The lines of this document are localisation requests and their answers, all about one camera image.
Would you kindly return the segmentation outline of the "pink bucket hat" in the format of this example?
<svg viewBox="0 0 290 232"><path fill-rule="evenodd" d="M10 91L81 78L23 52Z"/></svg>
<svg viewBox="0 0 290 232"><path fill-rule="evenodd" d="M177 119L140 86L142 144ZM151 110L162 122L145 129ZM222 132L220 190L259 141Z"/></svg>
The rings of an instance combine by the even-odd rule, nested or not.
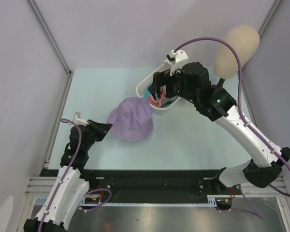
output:
<svg viewBox="0 0 290 232"><path fill-rule="evenodd" d="M161 107L163 107L164 105L166 105L168 103L168 100L166 98L166 89L165 89L165 87L162 87L160 90L161 90L161 92L160 92L160 98L159 99L156 100L152 96L152 94L150 94L148 96L148 98L147 98L148 99L148 102L151 105L153 105L153 106L155 106L157 108L161 108Z"/></svg>

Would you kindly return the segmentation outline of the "purple bucket hat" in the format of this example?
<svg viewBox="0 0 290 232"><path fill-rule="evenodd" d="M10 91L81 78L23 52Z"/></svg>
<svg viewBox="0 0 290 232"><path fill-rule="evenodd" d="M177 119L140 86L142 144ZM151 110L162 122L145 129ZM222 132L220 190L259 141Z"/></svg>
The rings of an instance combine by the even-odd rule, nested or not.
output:
<svg viewBox="0 0 290 232"><path fill-rule="evenodd" d="M152 108L140 97L124 99L108 116L111 133L125 142L146 139L153 131Z"/></svg>

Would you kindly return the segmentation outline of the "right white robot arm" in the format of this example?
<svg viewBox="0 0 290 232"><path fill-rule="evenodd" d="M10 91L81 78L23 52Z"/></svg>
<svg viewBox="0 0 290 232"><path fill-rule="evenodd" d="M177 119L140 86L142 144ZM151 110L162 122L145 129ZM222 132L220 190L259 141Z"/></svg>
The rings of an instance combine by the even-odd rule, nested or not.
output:
<svg viewBox="0 0 290 232"><path fill-rule="evenodd" d="M265 188L278 178L283 162L290 159L288 147L265 144L267 138L246 116L240 115L236 100L226 89L212 85L208 70L198 62L188 63L174 74L170 70L155 72L148 91L155 100L179 96L192 103L201 115L231 134L251 156L246 163L218 172L213 188L219 194L247 182Z"/></svg>

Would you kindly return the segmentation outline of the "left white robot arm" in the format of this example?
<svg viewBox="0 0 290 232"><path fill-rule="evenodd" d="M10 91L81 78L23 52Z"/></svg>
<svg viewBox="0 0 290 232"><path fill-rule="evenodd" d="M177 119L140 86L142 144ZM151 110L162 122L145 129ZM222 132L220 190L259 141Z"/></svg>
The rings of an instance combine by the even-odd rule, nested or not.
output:
<svg viewBox="0 0 290 232"><path fill-rule="evenodd" d="M72 124L69 142L45 203L35 218L27 219L23 226L26 232L66 232L83 197L105 191L103 188L96 189L97 181L84 167L89 159L89 150L105 138L112 124L65 118L61 122Z"/></svg>

